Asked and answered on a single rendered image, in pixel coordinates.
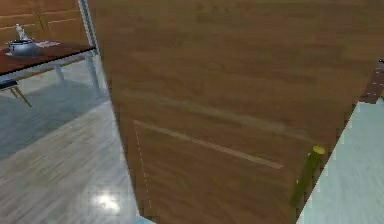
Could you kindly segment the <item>pale paper sheet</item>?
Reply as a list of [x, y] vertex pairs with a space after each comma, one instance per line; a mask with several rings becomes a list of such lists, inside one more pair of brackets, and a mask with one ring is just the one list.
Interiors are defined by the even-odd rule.
[[59, 42], [54, 42], [54, 41], [35, 42], [35, 44], [36, 44], [38, 47], [40, 47], [40, 48], [47, 48], [47, 47], [52, 47], [52, 46], [60, 45]]

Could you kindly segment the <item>dark brown table white legs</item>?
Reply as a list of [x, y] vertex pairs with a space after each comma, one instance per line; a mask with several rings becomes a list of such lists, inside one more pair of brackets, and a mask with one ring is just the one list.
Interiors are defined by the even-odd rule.
[[0, 53], [0, 82], [8, 79], [24, 79], [34, 72], [54, 69], [59, 83], [65, 85], [66, 80], [61, 67], [77, 60], [85, 60], [93, 89], [97, 95], [101, 94], [93, 59], [96, 52], [94, 46], [60, 43], [56, 46], [41, 48], [39, 56], [35, 58], [15, 58], [7, 55], [7, 52], [8, 50], [3, 50]]

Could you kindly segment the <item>brown wooden room door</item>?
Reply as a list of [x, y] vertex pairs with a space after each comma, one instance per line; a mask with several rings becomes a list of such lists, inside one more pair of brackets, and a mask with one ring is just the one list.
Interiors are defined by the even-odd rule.
[[295, 224], [384, 56], [384, 0], [88, 0], [139, 213]]

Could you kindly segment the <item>dark chair with wooden legs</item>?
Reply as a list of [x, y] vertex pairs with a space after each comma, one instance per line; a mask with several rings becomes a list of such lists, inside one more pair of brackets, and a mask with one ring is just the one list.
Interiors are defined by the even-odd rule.
[[31, 107], [30, 102], [21, 92], [18, 87], [18, 83], [15, 80], [4, 80], [0, 81], [0, 91], [9, 90], [15, 98], [20, 97], [29, 107]]

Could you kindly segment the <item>white spray bottle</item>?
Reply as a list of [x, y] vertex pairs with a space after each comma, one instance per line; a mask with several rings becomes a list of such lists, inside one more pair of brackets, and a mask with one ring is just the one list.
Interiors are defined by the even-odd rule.
[[29, 40], [28, 36], [25, 34], [25, 31], [20, 24], [16, 24], [16, 30], [18, 32], [20, 40]]

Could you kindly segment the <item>dark brown wooden furniture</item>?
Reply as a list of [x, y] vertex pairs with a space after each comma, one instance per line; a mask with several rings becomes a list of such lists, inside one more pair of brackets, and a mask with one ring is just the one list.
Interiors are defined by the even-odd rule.
[[375, 104], [384, 92], [384, 58], [380, 58], [373, 70], [365, 90], [359, 98], [360, 102]]

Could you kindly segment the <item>grey metal kettle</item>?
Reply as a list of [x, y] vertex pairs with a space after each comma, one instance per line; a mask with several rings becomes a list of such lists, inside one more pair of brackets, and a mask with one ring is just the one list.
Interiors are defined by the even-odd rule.
[[10, 53], [15, 57], [35, 57], [40, 49], [33, 40], [14, 40], [8, 43]]

